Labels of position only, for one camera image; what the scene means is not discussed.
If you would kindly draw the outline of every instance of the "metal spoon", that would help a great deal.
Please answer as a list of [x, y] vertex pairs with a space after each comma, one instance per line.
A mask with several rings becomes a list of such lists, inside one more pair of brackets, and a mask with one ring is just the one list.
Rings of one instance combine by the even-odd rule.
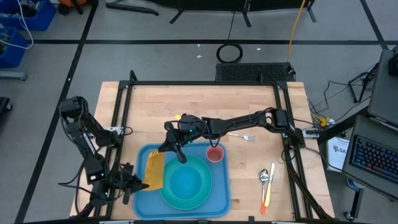
[[268, 170], [267, 169], [263, 169], [260, 172], [260, 181], [262, 183], [262, 197], [261, 197], [261, 214], [265, 214], [266, 213], [266, 206], [264, 205], [264, 202], [266, 200], [266, 183], [268, 181]]

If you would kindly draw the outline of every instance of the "blue plate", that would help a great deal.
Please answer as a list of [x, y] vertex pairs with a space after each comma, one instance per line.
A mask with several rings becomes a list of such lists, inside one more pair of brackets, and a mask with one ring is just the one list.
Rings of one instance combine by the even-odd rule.
[[170, 206], [189, 210], [205, 202], [212, 184], [213, 178], [206, 163], [196, 156], [187, 155], [184, 164], [177, 158], [166, 164], [160, 193]]

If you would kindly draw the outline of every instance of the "small cup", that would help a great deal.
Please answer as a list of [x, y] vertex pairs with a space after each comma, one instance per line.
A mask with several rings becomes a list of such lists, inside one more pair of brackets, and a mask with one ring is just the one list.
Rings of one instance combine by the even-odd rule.
[[206, 157], [210, 162], [219, 162], [224, 158], [224, 149], [221, 146], [209, 146], [206, 149]]

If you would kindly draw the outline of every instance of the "wooden tabletop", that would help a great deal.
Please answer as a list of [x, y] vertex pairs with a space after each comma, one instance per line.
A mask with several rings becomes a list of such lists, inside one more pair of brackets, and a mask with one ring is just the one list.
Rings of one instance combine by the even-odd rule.
[[[294, 118], [311, 121], [303, 83], [288, 83], [288, 86]], [[95, 118], [103, 127], [111, 126], [117, 92], [118, 82], [103, 82], [95, 111]], [[119, 121], [123, 105], [124, 103], [121, 105]], [[276, 107], [271, 86], [134, 86], [127, 119], [127, 126], [132, 127], [134, 132], [124, 138], [121, 162], [135, 164], [137, 152], [142, 146], [162, 143], [165, 139], [164, 122], [175, 119], [176, 114], [188, 113], [198, 117], [228, 119], [270, 106]], [[295, 124], [298, 128], [311, 127], [310, 124], [298, 121]], [[244, 129], [235, 133], [253, 134], [256, 140], [248, 142], [233, 136], [221, 138], [221, 143], [228, 152], [232, 206], [225, 216], [212, 220], [244, 221], [248, 220], [248, 216], [254, 216], [257, 221], [294, 220], [286, 165], [280, 158], [283, 149], [280, 134], [270, 133], [264, 128]], [[306, 139], [306, 145], [318, 150], [316, 140]], [[334, 217], [320, 156], [304, 149], [301, 153], [309, 191], [323, 209]], [[263, 168], [270, 169], [272, 161], [275, 162], [275, 174], [271, 202], [267, 214], [261, 215], [262, 185], [258, 174]], [[84, 173], [80, 185], [91, 189], [91, 186], [86, 184]], [[297, 192], [301, 216], [305, 217], [302, 194], [298, 188]], [[87, 193], [80, 191], [78, 199], [80, 210], [87, 204], [89, 197]], [[138, 219], [132, 210], [132, 197], [129, 205], [124, 205], [122, 199], [114, 203], [113, 220]], [[75, 214], [75, 207], [72, 205], [70, 215]]]

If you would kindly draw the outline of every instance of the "yellow cloth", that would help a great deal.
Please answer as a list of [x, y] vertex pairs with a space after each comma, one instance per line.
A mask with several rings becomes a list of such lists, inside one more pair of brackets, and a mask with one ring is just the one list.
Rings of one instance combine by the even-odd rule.
[[145, 168], [145, 177], [142, 181], [149, 185], [144, 190], [157, 190], [163, 188], [163, 173], [164, 173], [164, 152], [155, 150], [148, 156], [147, 167]]

